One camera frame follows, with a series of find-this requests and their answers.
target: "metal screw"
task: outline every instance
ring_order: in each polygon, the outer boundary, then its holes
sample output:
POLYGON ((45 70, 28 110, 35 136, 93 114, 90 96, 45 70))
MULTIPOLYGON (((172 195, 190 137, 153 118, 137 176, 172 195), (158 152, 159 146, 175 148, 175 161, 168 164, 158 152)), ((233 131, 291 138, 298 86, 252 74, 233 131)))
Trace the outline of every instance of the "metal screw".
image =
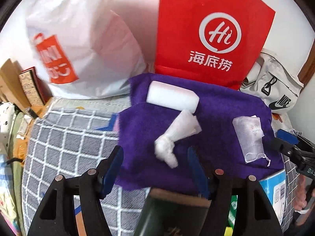
POLYGON ((224 170, 222 170, 222 169, 216 169, 216 170, 215 170, 215 173, 216 173, 217 175, 223 175, 223 174, 224 174, 224 170))
POLYGON ((95 173, 96 173, 96 169, 90 169, 90 170, 88 170, 88 174, 89 174, 90 176, 94 175, 95 173))
POLYGON ((56 177, 55 177, 55 180, 56 181, 60 181, 60 180, 62 180, 63 179, 63 176, 62 175, 57 175, 56 177))
POLYGON ((248 177, 248 179, 250 180, 250 181, 256 181, 256 177, 255 176, 253 176, 253 175, 250 175, 249 177, 248 177))

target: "purple towel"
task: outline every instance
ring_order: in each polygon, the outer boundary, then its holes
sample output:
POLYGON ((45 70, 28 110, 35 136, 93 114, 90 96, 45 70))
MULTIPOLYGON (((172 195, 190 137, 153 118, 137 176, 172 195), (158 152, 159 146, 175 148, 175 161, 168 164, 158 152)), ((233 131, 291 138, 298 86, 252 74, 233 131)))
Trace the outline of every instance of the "purple towel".
POLYGON ((119 115, 119 145, 124 149, 124 161, 116 183, 127 190, 158 187, 185 194, 197 193, 187 162, 189 146, 198 146, 199 154, 212 166, 231 176, 258 180, 283 169, 281 155, 267 147, 274 137, 271 111, 255 96, 225 87, 166 75, 142 74, 131 78, 132 107, 119 115), (202 132, 175 143, 178 167, 171 169, 154 154, 154 141, 162 135, 179 111, 146 103, 150 83, 160 81, 194 91, 200 98, 195 115, 202 132), (265 159, 245 164, 232 120, 239 116, 260 117, 264 131, 265 159))

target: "orange label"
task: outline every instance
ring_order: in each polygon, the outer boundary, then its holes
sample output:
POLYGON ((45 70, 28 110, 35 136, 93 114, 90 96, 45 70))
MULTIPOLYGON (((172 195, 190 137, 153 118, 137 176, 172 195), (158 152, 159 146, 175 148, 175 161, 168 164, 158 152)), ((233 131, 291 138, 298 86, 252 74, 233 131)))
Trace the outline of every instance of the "orange label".
POLYGON ((51 83, 64 84, 78 79, 72 64, 59 45, 56 35, 44 39, 43 34, 40 33, 34 37, 34 42, 48 71, 51 83))

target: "crumpled white tissue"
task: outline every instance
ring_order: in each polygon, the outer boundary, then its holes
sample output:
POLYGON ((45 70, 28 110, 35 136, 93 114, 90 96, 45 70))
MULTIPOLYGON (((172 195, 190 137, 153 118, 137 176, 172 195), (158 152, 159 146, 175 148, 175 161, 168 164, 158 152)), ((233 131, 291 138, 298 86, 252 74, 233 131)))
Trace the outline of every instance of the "crumpled white tissue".
POLYGON ((170 168, 176 168, 178 161, 173 154, 174 142, 198 134, 201 127, 196 116, 188 110, 183 110, 172 122, 166 132, 154 141, 155 156, 166 162, 170 168))

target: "white roll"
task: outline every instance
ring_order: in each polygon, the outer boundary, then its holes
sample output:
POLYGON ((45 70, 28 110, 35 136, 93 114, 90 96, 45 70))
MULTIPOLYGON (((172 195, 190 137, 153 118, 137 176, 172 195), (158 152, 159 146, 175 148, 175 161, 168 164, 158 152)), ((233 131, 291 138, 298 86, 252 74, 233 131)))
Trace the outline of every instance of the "white roll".
POLYGON ((178 111, 188 110, 194 113, 199 103, 199 97, 191 90, 159 81, 152 81, 146 102, 178 111))

